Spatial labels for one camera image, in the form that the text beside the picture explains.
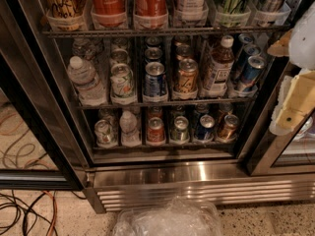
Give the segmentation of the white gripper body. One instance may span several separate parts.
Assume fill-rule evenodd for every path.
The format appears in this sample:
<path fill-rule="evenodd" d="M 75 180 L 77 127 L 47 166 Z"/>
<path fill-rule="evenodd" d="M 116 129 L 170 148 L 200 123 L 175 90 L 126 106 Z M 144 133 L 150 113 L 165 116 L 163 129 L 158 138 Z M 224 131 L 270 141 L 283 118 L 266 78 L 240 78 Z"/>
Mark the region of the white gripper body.
<path fill-rule="evenodd" d="M 301 69 L 315 70 L 315 2 L 295 24 L 288 53 L 292 64 Z"/>

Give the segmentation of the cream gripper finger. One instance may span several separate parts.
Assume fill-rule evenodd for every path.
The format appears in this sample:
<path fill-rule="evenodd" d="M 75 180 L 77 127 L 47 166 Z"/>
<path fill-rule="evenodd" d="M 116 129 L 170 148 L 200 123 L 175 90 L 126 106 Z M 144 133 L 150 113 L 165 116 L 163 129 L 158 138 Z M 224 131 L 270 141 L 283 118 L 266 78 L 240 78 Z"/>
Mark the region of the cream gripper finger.
<path fill-rule="evenodd" d="M 291 133 L 315 108 L 315 71 L 301 70 L 285 76 L 274 108 L 269 131 L 276 136 Z"/>
<path fill-rule="evenodd" d="M 292 30 L 290 29 L 268 48 L 267 53 L 275 57 L 288 57 L 288 44 L 291 34 Z"/>

